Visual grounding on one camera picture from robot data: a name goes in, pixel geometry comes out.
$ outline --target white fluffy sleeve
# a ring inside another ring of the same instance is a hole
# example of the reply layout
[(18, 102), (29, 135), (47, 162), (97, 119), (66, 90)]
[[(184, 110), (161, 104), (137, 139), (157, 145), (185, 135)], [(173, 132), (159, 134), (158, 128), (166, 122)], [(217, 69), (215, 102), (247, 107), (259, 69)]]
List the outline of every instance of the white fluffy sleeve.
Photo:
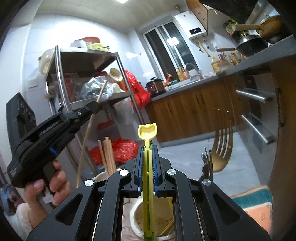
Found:
[(29, 205), (27, 203), (22, 203), (18, 205), (15, 215), (6, 216), (8, 222), (22, 240), (26, 240), (29, 233), (32, 231), (29, 220), (29, 210)]

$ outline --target ceiling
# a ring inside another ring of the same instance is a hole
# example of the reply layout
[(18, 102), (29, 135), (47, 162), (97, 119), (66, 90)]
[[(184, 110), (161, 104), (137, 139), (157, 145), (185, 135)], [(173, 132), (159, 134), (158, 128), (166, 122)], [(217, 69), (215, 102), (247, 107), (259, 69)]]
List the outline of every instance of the ceiling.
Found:
[(176, 4), (186, 6), (185, 0), (43, 0), (38, 12), (82, 17), (126, 32), (174, 10)]

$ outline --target plastic container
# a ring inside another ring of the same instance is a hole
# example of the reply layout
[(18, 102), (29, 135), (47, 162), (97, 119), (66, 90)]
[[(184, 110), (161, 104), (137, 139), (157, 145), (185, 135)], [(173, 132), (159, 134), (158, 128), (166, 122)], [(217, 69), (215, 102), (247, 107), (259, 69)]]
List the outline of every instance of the plastic container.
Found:
[(213, 68), (215, 73), (219, 73), (219, 72), (222, 71), (221, 70), (221, 68), (222, 68), (221, 61), (216, 61), (215, 56), (212, 57), (212, 68)]

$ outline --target wooden cabinet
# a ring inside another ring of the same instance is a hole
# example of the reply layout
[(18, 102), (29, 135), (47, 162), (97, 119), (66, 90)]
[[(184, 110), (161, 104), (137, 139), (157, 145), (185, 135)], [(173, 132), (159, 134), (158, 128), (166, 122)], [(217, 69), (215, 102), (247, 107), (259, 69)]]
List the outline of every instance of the wooden cabinet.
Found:
[(270, 64), (277, 88), (279, 137), (274, 167), (269, 180), (273, 196), (273, 240), (281, 240), (296, 217), (296, 56)]
[(234, 91), (235, 87), (226, 84), (227, 81), (222, 78), (149, 103), (146, 111), (151, 123), (157, 124), (158, 141), (162, 143), (214, 132), (214, 109), (229, 111), (235, 125), (241, 113), (238, 111), (237, 117), (234, 115), (228, 88)]
[(208, 10), (198, 0), (186, 0), (189, 10), (191, 10), (201, 22), (206, 31), (208, 31)]

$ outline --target wooden skewer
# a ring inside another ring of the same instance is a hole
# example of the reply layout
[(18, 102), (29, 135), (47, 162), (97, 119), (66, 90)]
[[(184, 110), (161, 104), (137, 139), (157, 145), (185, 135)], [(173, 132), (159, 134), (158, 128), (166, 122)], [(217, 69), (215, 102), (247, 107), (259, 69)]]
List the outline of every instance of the wooden skewer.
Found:
[(107, 165), (108, 165), (109, 175), (112, 175), (113, 174), (113, 169), (112, 169), (111, 160), (109, 158), (109, 145), (108, 145), (108, 142), (106, 140), (104, 140), (103, 143), (104, 143), (104, 152), (105, 152), (105, 158), (106, 158)]
[(110, 142), (109, 142), (109, 137), (106, 137), (106, 145), (108, 146), (108, 156), (109, 156), (109, 162), (110, 162), (110, 169), (112, 170), (112, 173), (115, 172), (114, 168), (113, 168), (113, 164), (112, 164), (112, 157), (111, 157), (111, 150), (110, 150)]
[[(101, 91), (100, 91), (100, 94), (98, 96), (98, 99), (97, 99), (97, 103), (100, 102), (101, 100), (101, 97), (102, 97), (102, 94), (103, 94), (103, 91), (107, 85), (108, 81), (105, 81)], [(89, 133), (91, 131), (91, 126), (92, 126), (92, 123), (94, 122), (94, 116), (95, 114), (92, 114), (90, 119), (89, 119), (89, 123), (87, 125), (87, 129), (86, 129), (86, 132), (85, 132), (85, 136), (84, 136), (84, 140), (83, 140), (83, 144), (82, 144), (82, 150), (81, 150), (81, 154), (80, 154), (80, 158), (79, 158), (79, 165), (78, 165), (78, 171), (77, 171), (77, 179), (76, 179), (76, 187), (79, 187), (79, 184), (80, 184), (80, 178), (81, 178), (81, 171), (82, 171), (82, 158), (83, 158), (83, 155), (85, 153), (85, 148), (86, 148), (86, 141), (87, 139), (89, 138)]]
[(98, 143), (99, 143), (99, 149), (100, 149), (100, 154), (101, 154), (102, 162), (103, 162), (105, 171), (107, 173), (107, 176), (109, 177), (110, 176), (109, 175), (109, 170), (108, 170), (107, 162), (106, 162), (105, 157), (104, 157), (104, 152), (103, 152), (101, 140), (98, 140)]
[(112, 142), (111, 142), (111, 140), (109, 140), (109, 144), (110, 144), (110, 154), (111, 154), (111, 159), (112, 159), (112, 166), (113, 166), (114, 172), (116, 172), (117, 169), (116, 169), (116, 165), (115, 165), (115, 159), (114, 159), (114, 154), (113, 154), (113, 148), (112, 148)]

